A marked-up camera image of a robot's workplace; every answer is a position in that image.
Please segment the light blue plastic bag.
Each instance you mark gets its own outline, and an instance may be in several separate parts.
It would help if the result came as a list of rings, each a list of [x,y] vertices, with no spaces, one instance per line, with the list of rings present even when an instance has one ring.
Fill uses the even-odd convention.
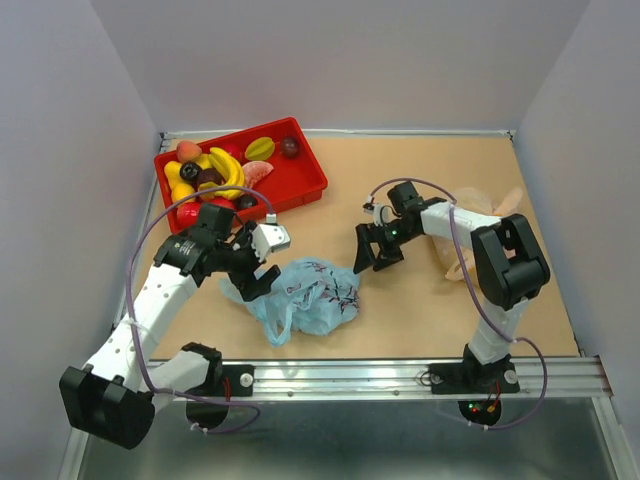
[[[291,261],[271,291],[252,301],[243,300],[226,278],[218,285],[225,297],[246,307],[262,325],[273,347],[285,345],[295,331],[327,336],[360,312],[359,277],[348,268],[314,257]]]

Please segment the red apple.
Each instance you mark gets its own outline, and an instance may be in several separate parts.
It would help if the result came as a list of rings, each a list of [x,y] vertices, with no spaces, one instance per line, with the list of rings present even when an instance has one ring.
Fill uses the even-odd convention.
[[[176,209],[176,220],[181,229],[194,225],[200,213],[199,202],[186,202]]]

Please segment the yellow banana bunch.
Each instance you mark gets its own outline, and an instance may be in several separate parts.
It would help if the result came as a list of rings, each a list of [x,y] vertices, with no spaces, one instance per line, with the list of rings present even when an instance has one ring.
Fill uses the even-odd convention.
[[[225,183],[220,186],[245,187],[245,177],[241,164],[222,148],[211,147],[209,153],[202,153],[195,163],[202,170],[215,168],[225,179]]]

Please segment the orange mango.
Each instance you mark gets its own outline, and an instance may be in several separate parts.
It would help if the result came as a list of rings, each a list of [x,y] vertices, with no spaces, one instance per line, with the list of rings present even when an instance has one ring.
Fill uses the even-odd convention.
[[[182,164],[179,161],[169,161],[164,166],[163,171],[170,188],[173,188],[175,184],[183,181],[180,175],[181,167]]]

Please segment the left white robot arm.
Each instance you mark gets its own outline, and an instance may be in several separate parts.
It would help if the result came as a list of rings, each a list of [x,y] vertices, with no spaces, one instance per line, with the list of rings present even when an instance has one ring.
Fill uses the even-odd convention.
[[[221,407],[230,407],[231,385],[218,350],[191,342],[154,370],[147,363],[212,274],[227,274],[245,301],[270,292],[279,268],[258,270],[269,254],[289,247],[289,233],[273,213],[237,232],[234,221],[233,210],[204,206],[194,225],[164,241],[139,293],[126,296],[126,312],[105,343],[82,367],[69,366],[61,375],[59,390],[73,428],[131,450],[174,398],[206,403],[220,393]]]

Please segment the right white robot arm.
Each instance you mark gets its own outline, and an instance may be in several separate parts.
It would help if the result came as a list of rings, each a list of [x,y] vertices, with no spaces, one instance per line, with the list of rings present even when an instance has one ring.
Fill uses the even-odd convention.
[[[549,282],[550,268],[523,215],[475,213],[459,207],[448,192],[425,199],[416,183],[386,182],[386,205],[367,197],[363,209],[372,220],[355,228],[353,271],[380,271],[402,261],[402,245],[419,236],[451,241],[480,320],[461,361],[434,369],[433,382],[482,390],[509,370],[515,330],[528,302]]]

